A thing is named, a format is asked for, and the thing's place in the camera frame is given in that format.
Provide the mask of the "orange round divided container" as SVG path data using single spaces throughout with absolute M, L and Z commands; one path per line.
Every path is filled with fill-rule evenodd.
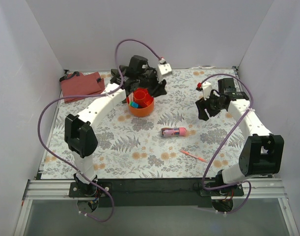
M 135 117 L 146 117 L 150 115 L 154 110 L 154 97 L 152 97 L 148 90 L 145 88 L 138 88 L 134 93 L 134 101 L 139 105 L 139 108 L 134 108 L 130 106 L 129 96 L 126 98 L 126 102 L 128 104 L 128 108 L 132 115 Z

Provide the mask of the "white pen pink cap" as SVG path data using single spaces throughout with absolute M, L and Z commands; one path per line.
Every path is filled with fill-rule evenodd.
M 133 92 L 129 95 L 129 100 L 132 102 L 134 101 L 134 93 Z

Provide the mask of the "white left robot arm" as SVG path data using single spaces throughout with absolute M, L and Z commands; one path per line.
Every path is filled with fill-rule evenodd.
M 100 98 L 76 114 L 65 119 L 64 140 L 71 150 L 77 168 L 74 179 L 77 189 L 91 197 L 97 192 L 97 176 L 93 167 L 93 152 L 98 146 L 94 129 L 104 117 L 120 102 L 138 88 L 147 89 L 152 97 L 165 95 L 165 78 L 172 74 L 172 68 L 165 59 L 160 59 L 156 68 L 148 60 L 134 55 L 128 66 L 112 69 L 112 78 Z

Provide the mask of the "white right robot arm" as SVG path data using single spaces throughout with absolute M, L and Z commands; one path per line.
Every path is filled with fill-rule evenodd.
M 212 163 L 229 137 L 239 128 L 245 139 L 238 163 L 230 168 L 220 170 L 213 185 L 206 184 L 206 176 L 202 177 L 202 188 L 206 191 L 216 191 L 220 195 L 228 194 L 234 186 L 246 180 L 266 175 L 277 174 L 280 171 L 284 149 L 284 139 L 273 134 L 264 126 L 253 109 L 253 96 L 247 87 L 237 91 L 236 76 L 221 74 L 218 88 L 213 89 L 207 79 L 197 84 L 196 90 L 203 93 L 203 98 L 196 101 L 198 118 L 207 121 L 222 110 L 226 110 L 236 121 L 231 131 L 221 142 L 212 156 Z

